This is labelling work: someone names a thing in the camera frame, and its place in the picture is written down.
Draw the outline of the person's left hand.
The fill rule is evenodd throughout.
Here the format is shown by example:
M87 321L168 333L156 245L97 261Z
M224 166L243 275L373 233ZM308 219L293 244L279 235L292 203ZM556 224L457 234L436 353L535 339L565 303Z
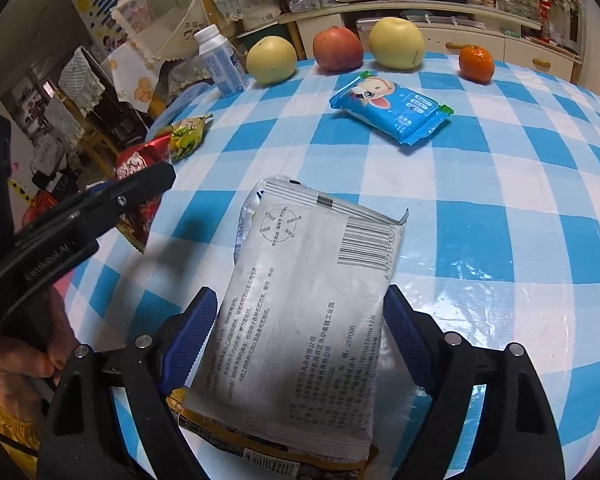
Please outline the person's left hand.
M58 382L74 348L79 344L70 326L64 300L55 287L48 290L50 341L41 352L18 339L0 335L0 407L9 416L33 424L42 417L42 398L29 378Z

